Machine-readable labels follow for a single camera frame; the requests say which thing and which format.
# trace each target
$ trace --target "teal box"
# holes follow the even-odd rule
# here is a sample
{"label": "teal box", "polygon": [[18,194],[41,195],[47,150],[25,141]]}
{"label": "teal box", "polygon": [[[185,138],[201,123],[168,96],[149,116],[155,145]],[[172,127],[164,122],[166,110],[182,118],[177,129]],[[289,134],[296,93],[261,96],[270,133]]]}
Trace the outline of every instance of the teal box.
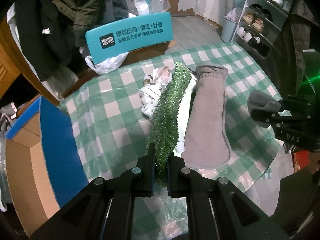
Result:
{"label": "teal box", "polygon": [[147,14],[105,24],[85,38],[94,64],[120,53],[173,40],[169,12]]}

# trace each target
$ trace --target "silver rivet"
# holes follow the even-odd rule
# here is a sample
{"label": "silver rivet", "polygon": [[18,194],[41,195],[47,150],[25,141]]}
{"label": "silver rivet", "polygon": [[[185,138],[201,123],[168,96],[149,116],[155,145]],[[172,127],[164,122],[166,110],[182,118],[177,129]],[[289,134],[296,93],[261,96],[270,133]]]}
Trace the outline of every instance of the silver rivet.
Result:
{"label": "silver rivet", "polygon": [[104,179],[102,177],[98,177],[98,178],[95,178],[93,183],[95,185],[101,185],[103,183]]}
{"label": "silver rivet", "polygon": [[218,181],[222,184],[222,185],[226,185],[228,183],[228,179],[225,177],[220,177],[218,179]]}
{"label": "silver rivet", "polygon": [[187,167],[184,167],[184,168],[181,169],[181,172],[182,172],[183,174],[189,174],[190,171],[191,171],[191,170],[190,170],[189,168],[187,168]]}
{"label": "silver rivet", "polygon": [[141,169],[139,167],[134,167],[131,169],[131,172],[133,174],[139,174],[141,172]]}

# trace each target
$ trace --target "green glittery fabric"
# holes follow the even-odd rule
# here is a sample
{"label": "green glittery fabric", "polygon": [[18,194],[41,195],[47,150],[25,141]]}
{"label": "green glittery fabric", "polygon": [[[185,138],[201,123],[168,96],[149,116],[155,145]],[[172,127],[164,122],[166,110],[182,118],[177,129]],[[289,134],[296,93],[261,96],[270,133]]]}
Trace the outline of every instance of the green glittery fabric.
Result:
{"label": "green glittery fabric", "polygon": [[179,140],[178,111],[183,95],[191,80],[190,71],[182,63],[174,63],[172,80],[161,93],[153,114],[151,130],[146,139],[147,152],[150,143],[155,144],[156,181],[166,186],[167,159]]}

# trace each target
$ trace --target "white sneaker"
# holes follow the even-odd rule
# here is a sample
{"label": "white sneaker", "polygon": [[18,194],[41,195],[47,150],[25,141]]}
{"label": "white sneaker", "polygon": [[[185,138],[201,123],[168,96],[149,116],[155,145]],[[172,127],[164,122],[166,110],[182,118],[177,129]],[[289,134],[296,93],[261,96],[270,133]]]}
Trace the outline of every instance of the white sneaker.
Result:
{"label": "white sneaker", "polygon": [[272,3],[279,7],[280,9],[282,9],[282,6],[283,6],[283,0],[272,0]]}
{"label": "white sneaker", "polygon": [[243,37],[243,40],[245,42],[248,42],[249,40],[251,40],[251,38],[252,38],[251,33],[246,33],[245,36]]}
{"label": "white sneaker", "polygon": [[282,7],[282,10],[286,13],[289,14],[291,9],[291,3],[289,3],[288,1],[285,1]]}
{"label": "white sneaker", "polygon": [[244,30],[244,28],[243,28],[243,27],[240,27],[240,28],[237,30],[236,34],[237,34],[240,38],[243,38],[243,36],[245,36],[245,30]]}

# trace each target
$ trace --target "green and white tablecloth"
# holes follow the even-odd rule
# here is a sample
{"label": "green and white tablecloth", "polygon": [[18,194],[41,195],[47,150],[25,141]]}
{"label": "green and white tablecloth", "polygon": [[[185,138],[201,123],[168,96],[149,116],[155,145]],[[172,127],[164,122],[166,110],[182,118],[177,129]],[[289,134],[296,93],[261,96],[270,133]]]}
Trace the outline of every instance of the green and white tablecloth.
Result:
{"label": "green and white tablecloth", "polygon": [[[208,178],[227,177],[246,191],[268,169],[282,142],[271,128],[256,126],[247,111],[253,89],[276,100],[280,95],[255,61],[236,43],[188,49],[122,67],[84,84],[65,101],[84,172],[89,181],[111,179],[135,167],[145,154],[150,122],[141,113],[139,89],[153,69],[181,62],[191,69],[199,64],[227,64],[226,134],[233,153],[228,164],[200,170]],[[171,239],[188,231],[186,201],[171,199],[167,189],[155,187],[152,198],[137,198],[132,239]]]}

